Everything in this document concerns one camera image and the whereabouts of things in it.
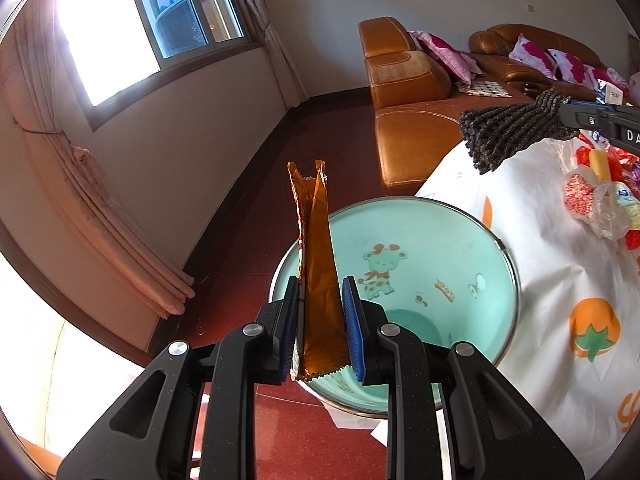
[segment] window pane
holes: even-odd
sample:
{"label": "window pane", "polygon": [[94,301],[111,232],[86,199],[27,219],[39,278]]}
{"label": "window pane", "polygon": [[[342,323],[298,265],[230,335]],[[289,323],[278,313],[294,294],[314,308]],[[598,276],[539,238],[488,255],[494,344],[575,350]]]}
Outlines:
{"label": "window pane", "polygon": [[200,2],[216,42],[243,36],[231,0],[200,0]]}
{"label": "window pane", "polygon": [[142,0],[166,59],[207,44],[190,0]]}
{"label": "window pane", "polygon": [[58,0],[56,10],[94,106],[160,70],[134,0]]}

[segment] window frame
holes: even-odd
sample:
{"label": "window frame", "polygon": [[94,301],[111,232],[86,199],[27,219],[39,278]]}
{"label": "window frame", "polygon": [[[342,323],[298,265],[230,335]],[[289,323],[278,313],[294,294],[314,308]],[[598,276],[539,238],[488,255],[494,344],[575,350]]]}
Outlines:
{"label": "window frame", "polygon": [[178,78],[204,68],[212,63],[226,59],[227,57],[236,56],[242,52],[262,47],[262,40],[258,39],[260,38],[258,35],[259,29],[255,23],[254,17],[249,12],[245,0],[229,0],[232,4],[233,11],[243,35],[240,38],[231,38],[230,40],[220,42],[216,42],[213,38],[209,24],[206,22],[203,23],[206,16],[200,0],[191,0],[196,20],[200,24],[200,28],[208,44],[165,59],[159,49],[158,42],[152,30],[148,16],[146,15],[146,9],[142,0],[134,1],[160,70],[143,80],[122,89],[95,106],[90,101],[89,95],[84,88],[84,83],[78,73],[68,41],[56,13],[54,23],[56,27],[56,43],[58,51],[62,58],[68,79],[74,88],[78,104],[80,105],[92,131],[97,130],[110,119],[114,118],[116,115],[146,95],[151,94],[155,90],[162,88],[162,86],[167,85]]}

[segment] window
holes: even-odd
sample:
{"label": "window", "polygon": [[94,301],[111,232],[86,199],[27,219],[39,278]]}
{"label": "window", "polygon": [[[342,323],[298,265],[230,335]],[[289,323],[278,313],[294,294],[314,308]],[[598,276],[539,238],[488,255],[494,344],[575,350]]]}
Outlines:
{"label": "window", "polygon": [[[104,109],[116,103],[123,90],[153,79],[150,76],[158,80],[163,72],[181,76],[190,72],[185,66],[193,70],[203,66],[202,59],[213,62],[226,57],[223,54],[256,46],[250,43],[240,3],[58,0],[57,17],[90,105]],[[151,85],[150,91],[157,86]],[[131,101],[120,100],[125,105]]]}

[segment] window sill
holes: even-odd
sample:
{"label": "window sill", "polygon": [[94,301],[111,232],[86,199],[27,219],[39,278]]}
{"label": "window sill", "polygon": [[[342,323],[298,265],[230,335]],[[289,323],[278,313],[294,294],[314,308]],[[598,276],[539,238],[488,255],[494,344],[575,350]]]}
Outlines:
{"label": "window sill", "polygon": [[161,70],[160,72],[156,72],[142,81],[138,81],[130,87],[121,90],[97,106],[91,105],[86,93],[84,92],[84,87],[81,87],[83,90],[82,93],[84,94],[84,96],[78,95],[81,108],[84,111],[84,115],[86,116],[91,130],[95,131],[103,126],[107,121],[113,119],[121,111],[125,110],[143,97],[155,92],[159,88],[162,88],[163,86],[191,72],[204,68],[207,65],[216,63],[226,59],[227,57],[242,54],[243,52],[247,52],[255,48],[260,48],[261,46],[262,45],[257,41],[250,41],[242,45],[216,50],[204,54],[203,56],[195,57],[165,70]]}

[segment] silver screw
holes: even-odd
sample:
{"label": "silver screw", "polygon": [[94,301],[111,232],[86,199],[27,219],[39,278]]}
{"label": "silver screw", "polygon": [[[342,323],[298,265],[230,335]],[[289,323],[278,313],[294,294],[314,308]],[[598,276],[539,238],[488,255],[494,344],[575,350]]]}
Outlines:
{"label": "silver screw", "polygon": [[248,325],[244,326],[244,328],[242,329],[242,333],[248,336],[255,336],[261,334],[262,330],[262,325],[258,325],[257,323],[249,323]]}
{"label": "silver screw", "polygon": [[387,323],[380,327],[380,332],[387,337],[394,337],[400,333],[400,327],[393,323]]}
{"label": "silver screw", "polygon": [[458,343],[456,345],[456,354],[462,357],[469,357],[474,354],[474,348],[469,343]]}
{"label": "silver screw", "polygon": [[184,341],[174,341],[169,345],[169,354],[182,355],[189,349],[189,345]]}

